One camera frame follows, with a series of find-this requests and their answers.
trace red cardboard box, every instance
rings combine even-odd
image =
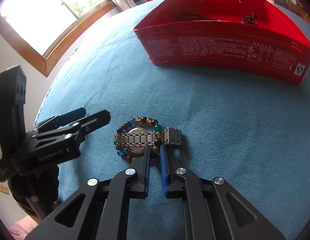
[[[257,25],[241,23],[252,13]],[[267,0],[165,0],[134,31],[158,66],[222,67],[297,85],[310,65],[307,37]]]

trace light switch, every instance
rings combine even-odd
[[[5,194],[9,195],[9,188],[7,186],[5,186],[5,185],[1,185],[0,184],[0,191],[2,193],[5,193]]]

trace blue fabric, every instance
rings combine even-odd
[[[130,118],[147,116],[183,131],[183,146],[175,150],[183,166],[205,179],[225,178],[293,240],[310,217],[310,68],[292,86],[225,69],[156,67],[132,29],[161,1],[109,19],[50,89],[39,121],[79,107],[112,116],[87,136],[80,158],[60,165],[60,196],[127,168],[113,135]],[[303,28],[310,37],[310,25]],[[130,240],[183,239],[182,203],[164,198],[159,161],[150,169],[148,198],[131,200],[128,223]]]

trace green bead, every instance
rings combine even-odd
[[[160,124],[156,124],[154,129],[155,129],[156,132],[162,132],[163,131],[163,128],[162,128],[162,126]]]

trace jewelry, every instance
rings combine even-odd
[[[147,131],[144,127],[151,126],[153,131]],[[151,147],[151,158],[158,157],[159,148],[165,145],[182,145],[181,130],[172,127],[162,128],[156,119],[142,117],[132,118],[130,121],[122,124],[114,135],[114,145],[117,154],[128,163],[133,158],[140,157],[145,151],[145,146]]]

